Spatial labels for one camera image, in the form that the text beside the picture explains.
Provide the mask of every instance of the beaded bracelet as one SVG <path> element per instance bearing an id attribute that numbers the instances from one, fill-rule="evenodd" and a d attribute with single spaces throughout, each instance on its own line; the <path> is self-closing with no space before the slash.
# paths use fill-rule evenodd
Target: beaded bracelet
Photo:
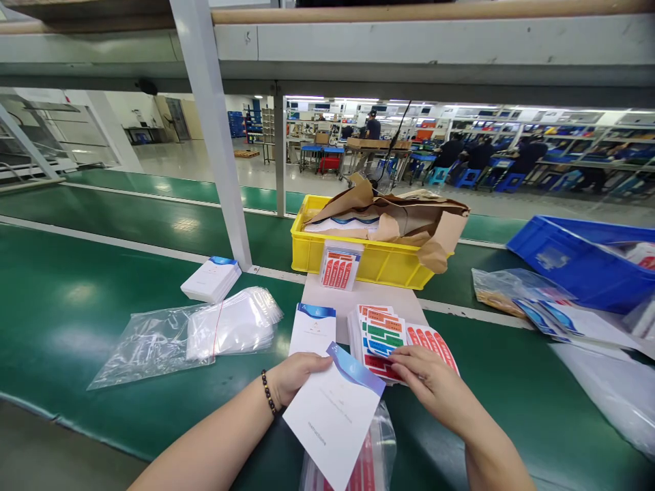
<path id="1" fill-rule="evenodd" d="M 273 400 L 271 399 L 271 391 L 268 389 L 268 382 L 266 381 L 266 370 L 261 371 L 261 382 L 264 384 L 264 391 L 266 392 L 268 405 L 271 406 L 271 412 L 273 413 L 273 417 L 275 417 L 278 410 L 275 409 L 275 402 L 273 402 Z"/>

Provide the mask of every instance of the yellow plastic crate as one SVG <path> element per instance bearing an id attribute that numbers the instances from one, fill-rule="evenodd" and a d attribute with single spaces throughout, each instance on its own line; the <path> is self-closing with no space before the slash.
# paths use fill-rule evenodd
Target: yellow plastic crate
<path id="1" fill-rule="evenodd" d="M 330 198 L 325 196 L 311 194 L 305 196 L 291 227 L 293 238 L 291 268 L 307 273 L 320 273 L 325 241 L 340 240 L 364 244 L 364 253 L 357 270 L 358 280 L 422 290 L 434 276 L 432 271 L 418 262 L 416 256 L 418 247 L 302 232 L 302 225 L 308 219 L 308 210 L 322 209 L 328 201 Z"/>

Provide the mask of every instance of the green conveyor belt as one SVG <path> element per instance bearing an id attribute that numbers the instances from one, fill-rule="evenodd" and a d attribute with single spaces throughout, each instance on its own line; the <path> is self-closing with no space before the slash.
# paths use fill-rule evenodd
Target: green conveyor belt
<path id="1" fill-rule="evenodd" d="M 94 218 L 89 215 L 88 223 Z M 115 219 L 108 212 L 105 222 Z M 264 286 L 285 313 L 271 353 L 219 357 L 209 367 L 86 391 L 130 313 L 193 303 L 179 285 L 196 268 L 0 224 L 0 396 L 152 459 L 261 368 L 285 358 L 302 296 L 302 285 L 245 273 L 233 293 Z M 452 349 L 462 377 L 516 443 L 540 490 L 647 489 L 655 466 L 607 423 L 545 338 L 434 312 L 426 317 Z M 408 388 L 388 388 L 384 399 L 398 441 L 392 489 L 467 489 L 462 442 Z M 278 420 L 235 489 L 295 490 L 301 466 L 302 448 Z"/>
<path id="2" fill-rule="evenodd" d="M 232 257 L 219 208 L 141 196 L 54 186 L 0 196 L 0 215 L 116 237 L 206 256 Z M 246 213 L 254 264 L 293 272 L 291 221 Z M 459 244 L 448 271 L 435 275 L 419 298 L 496 312 L 477 302 L 471 268 L 495 271 L 526 267 L 507 250 Z"/>
<path id="3" fill-rule="evenodd" d="M 99 188 L 219 203 L 216 186 L 210 182 L 104 169 L 90 169 L 67 174 L 66 179 L 71 183 Z M 245 208 L 276 210 L 277 192 L 275 190 L 242 186 L 241 195 Z M 287 192 L 287 213 L 297 213 L 304 197 L 305 195 L 302 193 Z M 525 225 L 525 220 L 471 215 L 462 237 L 485 242 L 505 243 L 523 225 Z"/>

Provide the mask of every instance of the hand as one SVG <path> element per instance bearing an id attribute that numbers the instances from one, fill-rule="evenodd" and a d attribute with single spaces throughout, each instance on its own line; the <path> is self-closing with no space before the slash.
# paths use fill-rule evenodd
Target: hand
<path id="1" fill-rule="evenodd" d="M 491 419 L 460 376 L 423 346 L 402 346 L 390 356 L 401 376 L 432 416 L 466 441 L 481 422 Z"/>
<path id="2" fill-rule="evenodd" d="M 315 353 L 294 353 L 276 367 L 266 372 L 275 407 L 288 406 L 298 389 L 314 372 L 325 372 L 332 364 L 331 357 L 320 357 Z"/>

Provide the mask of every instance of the plastic bag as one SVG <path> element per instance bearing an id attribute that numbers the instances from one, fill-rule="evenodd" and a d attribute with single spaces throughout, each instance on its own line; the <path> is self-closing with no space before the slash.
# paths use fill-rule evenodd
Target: plastic bag
<path id="1" fill-rule="evenodd" d="M 246 288 L 190 316 L 187 358 L 205 359 L 268 349 L 282 316 L 282 310 L 266 288 Z"/>
<path id="2" fill-rule="evenodd" d="M 623 318 L 623 324 L 633 336 L 655 340 L 655 293 L 632 309 Z"/>
<path id="3" fill-rule="evenodd" d="M 367 491 L 386 491 L 390 488 L 391 474 L 396 459 L 396 434 L 384 401 L 380 401 L 375 416 L 370 423 L 368 434 L 348 489 Z M 332 487 L 305 452 L 300 475 L 300 491 L 328 491 Z"/>
<path id="4" fill-rule="evenodd" d="M 526 269 L 502 269 L 487 273 L 471 268 L 479 302 L 519 318 L 526 318 L 512 299 L 561 301 L 575 296 L 552 281 Z"/>
<path id="5" fill-rule="evenodd" d="M 189 317 L 206 304 L 132 314 L 118 346 L 87 390 L 211 365 L 213 357 L 187 360 Z"/>
<path id="6" fill-rule="evenodd" d="M 655 370 L 567 344 L 551 348 L 610 424 L 655 461 Z"/>

